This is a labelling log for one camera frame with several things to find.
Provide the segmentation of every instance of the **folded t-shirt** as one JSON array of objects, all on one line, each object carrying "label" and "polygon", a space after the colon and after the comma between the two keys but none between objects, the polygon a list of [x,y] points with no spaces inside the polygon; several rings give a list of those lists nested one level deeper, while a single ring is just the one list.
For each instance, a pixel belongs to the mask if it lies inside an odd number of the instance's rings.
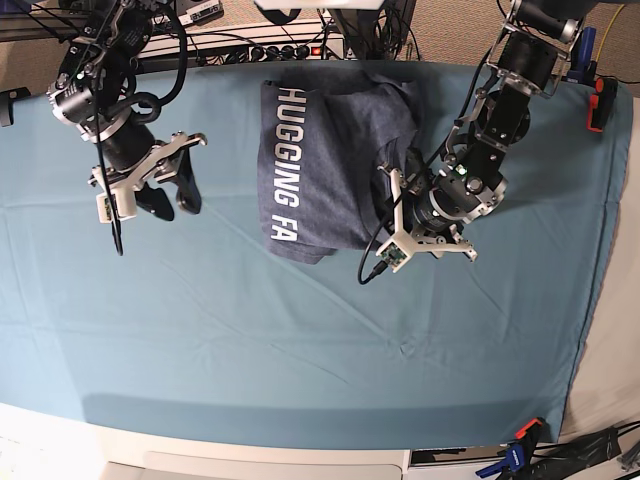
[{"label": "folded t-shirt", "polygon": [[283,78],[261,92],[258,200],[266,246],[310,264],[336,249],[363,249],[379,222],[371,185],[384,174],[376,167],[404,168],[418,129],[418,90],[338,69],[323,69],[317,79],[294,69]]}]

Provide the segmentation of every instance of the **blue fabric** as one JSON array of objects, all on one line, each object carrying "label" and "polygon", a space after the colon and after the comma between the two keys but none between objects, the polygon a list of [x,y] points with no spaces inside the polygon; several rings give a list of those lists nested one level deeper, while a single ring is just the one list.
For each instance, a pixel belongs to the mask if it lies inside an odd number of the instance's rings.
[{"label": "blue fabric", "polygon": [[[420,82],[430,152],[469,68],[333,62]],[[199,216],[123,224],[117,258],[87,186],[95,147],[45,98],[0,129],[0,401],[149,434],[271,447],[497,444],[533,416],[560,429],[609,255],[632,102],[604,134],[589,90],[531,104],[504,204],[465,230],[480,256],[416,257],[357,286],[360,252],[315,266],[263,249],[260,84],[284,65],[193,71],[151,127],[202,131]],[[325,64],[309,62],[300,68]],[[139,89],[163,94],[173,74]]]}]

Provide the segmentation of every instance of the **power strip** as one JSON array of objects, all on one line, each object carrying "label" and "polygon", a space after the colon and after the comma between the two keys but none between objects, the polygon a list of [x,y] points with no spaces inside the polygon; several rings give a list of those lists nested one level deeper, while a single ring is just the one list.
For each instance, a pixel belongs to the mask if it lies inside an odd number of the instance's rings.
[{"label": "power strip", "polygon": [[[319,49],[322,46],[324,36],[323,24],[320,20],[295,20],[285,27],[271,23],[254,23],[231,27],[190,29],[187,33],[191,35],[187,44],[189,51],[195,51],[196,48],[198,50],[207,50],[247,46],[251,56],[251,53],[257,47],[256,44],[264,48],[265,51],[268,47],[274,47],[278,48],[279,52],[286,46],[295,49],[306,45],[310,48],[310,53],[306,57],[308,59],[321,58]],[[330,33],[326,46],[336,57],[345,58],[344,38],[341,34]],[[156,35],[151,37],[151,40],[138,57],[144,59],[175,55],[178,52],[179,43],[177,38],[169,35]]]}]

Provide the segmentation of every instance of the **white electronics box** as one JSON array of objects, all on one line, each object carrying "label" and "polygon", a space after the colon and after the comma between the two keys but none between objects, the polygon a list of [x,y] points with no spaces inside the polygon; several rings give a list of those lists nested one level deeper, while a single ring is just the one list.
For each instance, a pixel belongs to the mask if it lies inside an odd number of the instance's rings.
[{"label": "white electronics box", "polygon": [[383,0],[255,0],[263,10],[291,10],[296,8],[358,8],[377,10]]}]

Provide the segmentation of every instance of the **black wire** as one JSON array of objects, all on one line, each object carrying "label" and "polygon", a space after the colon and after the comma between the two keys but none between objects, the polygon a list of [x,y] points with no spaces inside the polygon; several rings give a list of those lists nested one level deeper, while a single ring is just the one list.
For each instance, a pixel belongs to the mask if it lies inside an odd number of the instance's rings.
[{"label": "black wire", "polygon": [[[485,53],[484,56],[482,57],[482,60],[480,60],[480,63],[478,64],[478,67],[476,68],[476,71],[473,74],[473,78],[471,79],[471,85],[469,85],[469,91],[467,92],[467,96],[464,100],[464,104],[462,105],[462,108],[460,109],[460,113],[458,114],[457,118],[463,117],[465,112],[467,111],[467,108],[469,108],[469,103],[471,102],[471,96],[473,95],[476,83],[478,82],[478,78],[480,77],[480,72],[482,71],[482,67],[486,63],[487,59],[489,58],[490,53],[491,53],[491,50],[487,50],[487,53]],[[364,252],[362,253],[362,257],[360,258],[360,264],[358,265],[358,283],[360,285],[366,285],[374,278],[373,276],[369,275],[369,277],[367,277],[366,279],[363,279],[362,271],[364,270],[364,264],[367,261],[367,256],[369,255],[369,252],[371,251],[371,248],[373,247],[373,244],[375,243],[376,238],[380,234],[380,231],[382,230],[384,225],[391,220],[391,217],[393,216],[393,210],[395,209],[395,207],[397,207],[398,204],[408,195],[409,191],[418,182],[418,180],[425,173],[427,173],[427,170],[429,170],[429,168],[431,167],[431,164],[438,157],[440,152],[444,149],[446,142],[447,142],[447,139],[445,137],[445,139],[442,141],[440,146],[436,148],[436,150],[431,154],[429,159],[424,163],[420,171],[407,184],[407,187],[402,191],[398,199],[395,202],[393,202],[393,206],[391,207],[391,209],[382,217],[382,219],[378,223],[378,226],[376,227],[376,229],[373,232],[373,235],[371,236],[371,240],[369,240],[369,244],[367,245],[367,248],[364,250]]]},{"label": "black wire", "polygon": [[624,83],[625,85],[640,85],[640,80],[627,81],[627,80],[622,80],[621,78],[618,78],[615,75],[601,75],[599,73],[597,75],[602,78],[615,78],[620,83]]},{"label": "black wire", "polygon": [[293,37],[291,36],[291,34],[289,32],[287,32],[287,29],[284,28],[282,25],[280,25],[280,28],[282,29],[282,31],[284,33],[287,34],[287,37],[289,37],[289,39],[293,42],[293,44],[296,46],[296,48],[298,47],[298,43],[293,39]]},{"label": "black wire", "polygon": [[34,7],[36,7],[37,9],[51,15],[53,18],[57,18],[58,20],[60,20],[62,23],[64,23],[65,25],[67,25],[68,27],[73,28],[76,32],[78,32],[78,35],[80,35],[80,29],[78,27],[76,27],[73,22],[71,22],[70,20],[60,17],[58,15],[56,15],[55,13],[53,13],[50,9],[45,8],[45,7],[41,7],[40,5],[38,5],[37,3],[32,4]]},{"label": "black wire", "polygon": [[407,21],[400,16],[400,13],[399,13],[397,8],[392,8],[391,10],[393,11],[393,13],[396,14],[396,16],[398,17],[398,20],[400,20],[400,22],[404,23],[407,26],[407,28],[409,29],[409,33],[411,34],[411,37],[413,38],[413,44],[416,47],[416,55],[418,55],[418,60],[422,60],[422,55],[420,55],[420,48],[418,47],[418,41],[416,40],[416,36],[413,33],[413,29],[411,28],[411,25],[409,25],[409,23],[407,23]]},{"label": "black wire", "polygon": [[150,108],[151,112],[149,113],[138,113],[134,112],[133,123],[136,125],[145,125],[147,123],[155,122],[160,116],[160,112],[162,111],[162,105],[160,104],[160,99],[156,97],[153,93],[147,92],[138,92],[134,93],[127,98],[124,98],[118,103],[112,105],[107,109],[106,115],[109,118],[113,118],[123,110],[132,107],[133,105],[140,105],[142,108]]},{"label": "black wire", "polygon": [[[98,70],[96,79],[100,78],[100,70]],[[116,245],[116,251],[118,255],[122,256],[124,251],[122,249],[122,230],[120,225],[120,218],[118,218],[118,210],[111,196],[111,187],[109,186],[109,179],[107,177],[107,167],[104,163],[104,154],[102,152],[102,140],[100,139],[100,108],[98,106],[98,88],[96,85],[93,92],[93,118],[95,122],[95,135],[96,135],[96,148],[98,149],[98,162],[100,163],[100,173],[102,174],[102,181],[104,183],[104,192],[107,195],[107,202],[109,203],[109,210],[111,213],[111,234],[113,235],[113,241]]]},{"label": "black wire", "polygon": [[40,25],[42,27],[42,29],[47,32],[49,35],[51,35],[53,38],[55,38],[56,40],[58,40],[58,42],[60,43],[64,43],[68,40],[67,37],[63,37],[62,35],[60,35],[58,32],[56,32],[56,30],[54,28],[49,27],[48,25],[45,25],[44,23],[42,23],[40,20],[38,20],[34,15],[31,15],[31,13],[29,13],[27,10],[25,10],[24,8],[22,8],[22,5],[20,5],[16,0],[11,0],[11,3],[13,3],[16,7],[18,7],[20,9],[20,11],[22,11],[22,13],[24,13],[26,16],[28,16],[31,20],[33,20],[34,22],[36,22],[38,25]]},{"label": "black wire", "polygon": [[498,8],[500,9],[500,13],[502,14],[502,16],[504,18],[507,18],[507,12],[505,12],[504,8],[502,8],[502,4],[500,3],[500,0],[496,0],[496,3],[498,4]]},{"label": "black wire", "polygon": [[164,13],[171,22],[171,29],[175,30],[178,36],[179,52],[178,52],[178,73],[176,75],[176,81],[173,84],[171,91],[164,97],[160,98],[160,106],[165,106],[172,102],[182,90],[184,80],[187,77],[187,67],[189,62],[189,50],[187,47],[187,32],[184,29],[178,14],[166,4],[159,4],[160,10]]},{"label": "black wire", "polygon": [[373,48],[371,48],[371,45],[369,44],[369,42],[367,42],[367,40],[362,36],[362,33],[360,32],[359,28],[354,27],[353,25],[351,25],[351,23],[349,23],[347,21],[346,18],[344,18],[344,15],[342,14],[342,10],[336,10],[335,11],[336,14],[340,17],[340,21],[343,22],[347,27],[349,27],[351,30],[354,30],[357,34],[358,37],[360,37],[360,39],[364,42],[364,44],[366,45],[366,47],[369,49],[370,52],[373,51]]},{"label": "black wire", "polygon": [[[636,421],[636,422],[631,422],[631,423],[627,423],[625,425],[620,425],[619,427],[615,427],[618,430],[618,438],[623,437],[625,435],[627,435],[628,433],[633,432],[634,430],[637,430],[638,428],[640,428],[640,421]],[[561,448],[561,447],[567,447],[571,445],[571,442],[568,443],[552,443],[549,445],[542,445],[540,447],[536,447],[535,450],[550,450],[552,448]]]}]

